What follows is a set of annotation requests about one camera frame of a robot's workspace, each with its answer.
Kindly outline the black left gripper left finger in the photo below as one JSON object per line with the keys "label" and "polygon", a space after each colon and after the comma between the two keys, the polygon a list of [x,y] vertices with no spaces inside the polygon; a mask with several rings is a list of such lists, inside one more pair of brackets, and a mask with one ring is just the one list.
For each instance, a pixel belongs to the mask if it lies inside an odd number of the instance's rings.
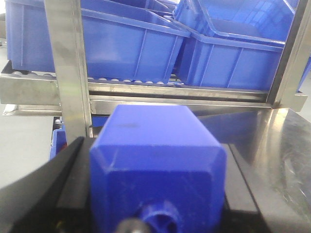
{"label": "black left gripper left finger", "polygon": [[0,190],[2,233],[88,233],[90,138]]}

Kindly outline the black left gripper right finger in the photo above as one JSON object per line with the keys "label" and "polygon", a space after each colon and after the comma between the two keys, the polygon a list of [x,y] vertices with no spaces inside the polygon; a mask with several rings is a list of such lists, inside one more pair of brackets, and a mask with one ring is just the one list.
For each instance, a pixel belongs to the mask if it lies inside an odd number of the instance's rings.
{"label": "black left gripper right finger", "polygon": [[272,233],[271,190],[233,144],[222,144],[228,154],[223,229],[230,233]]}

